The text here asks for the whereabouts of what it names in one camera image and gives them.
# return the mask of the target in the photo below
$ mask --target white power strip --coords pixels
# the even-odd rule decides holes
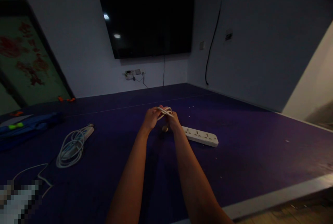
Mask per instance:
[[[217,140],[216,135],[201,130],[191,129],[188,127],[183,127],[187,139],[195,141],[197,143],[202,143],[208,146],[217,147],[219,141]]]
[[[94,130],[95,130],[94,127],[86,127],[84,130],[82,130],[82,133],[84,134],[84,139],[87,140],[88,137],[94,132]],[[63,159],[65,160],[70,159],[78,150],[81,149],[82,143],[78,142],[78,140],[80,140],[81,138],[82,136],[79,135],[75,139],[77,140],[77,142],[71,143],[66,147],[66,149],[64,149],[62,156]]]

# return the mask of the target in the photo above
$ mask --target purple floor mat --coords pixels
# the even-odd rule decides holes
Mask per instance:
[[[221,206],[332,173],[328,164],[333,163],[333,133],[180,84],[24,109],[27,114],[63,112],[67,118],[0,153],[1,183],[25,168],[52,161],[69,132],[93,123],[95,132],[78,164],[58,169],[53,160],[43,172],[54,187],[29,222],[104,223],[144,114],[160,103],[172,107],[183,126],[217,135],[217,148],[190,143]],[[160,131],[163,124],[159,121],[148,139],[141,223],[187,218],[173,135]],[[39,171],[26,171],[18,180],[28,184]]]

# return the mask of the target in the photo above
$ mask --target forearm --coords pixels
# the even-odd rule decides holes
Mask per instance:
[[[141,128],[136,136],[118,187],[113,196],[106,223],[138,223],[150,130]]]
[[[219,206],[183,129],[174,130],[178,170],[185,205],[192,223],[233,223]]]

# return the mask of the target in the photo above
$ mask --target wall-mounted television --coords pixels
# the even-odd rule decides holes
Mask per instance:
[[[191,52],[194,0],[100,0],[115,59]]]

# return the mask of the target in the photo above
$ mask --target hand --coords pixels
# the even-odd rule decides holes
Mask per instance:
[[[177,113],[173,111],[171,114],[173,115],[173,117],[168,116],[167,118],[167,122],[169,123],[171,130],[175,131],[176,129],[179,128],[182,129]]]
[[[161,114],[161,111],[159,109],[157,109],[157,107],[147,110],[145,120],[143,121],[143,124],[142,124],[142,128],[145,128],[145,129],[151,131],[155,127],[155,125],[157,123],[157,118],[160,116],[160,114]]]

